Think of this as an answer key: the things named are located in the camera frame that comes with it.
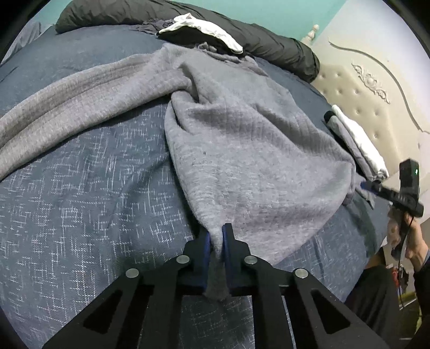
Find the person's right hand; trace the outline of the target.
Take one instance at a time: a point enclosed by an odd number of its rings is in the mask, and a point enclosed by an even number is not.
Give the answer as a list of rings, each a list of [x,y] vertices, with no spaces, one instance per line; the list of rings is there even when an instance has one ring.
[[[405,213],[404,222],[409,228],[405,257],[412,263],[414,271],[419,272],[427,261],[429,247],[424,241],[421,226],[414,218]]]

